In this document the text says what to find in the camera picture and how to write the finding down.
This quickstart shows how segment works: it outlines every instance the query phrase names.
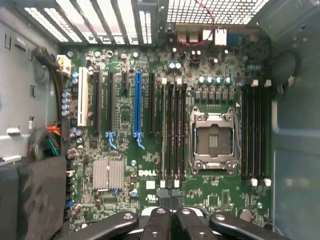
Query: blue pcie slot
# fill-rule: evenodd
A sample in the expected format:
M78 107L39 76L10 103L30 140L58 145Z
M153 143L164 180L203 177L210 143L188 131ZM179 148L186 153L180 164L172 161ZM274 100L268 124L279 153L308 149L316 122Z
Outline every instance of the blue pcie slot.
M134 93L134 119L133 119L133 137L136 139L138 146L145 150L141 143L141 98L142 98L142 74L137 72L134 78L135 93Z

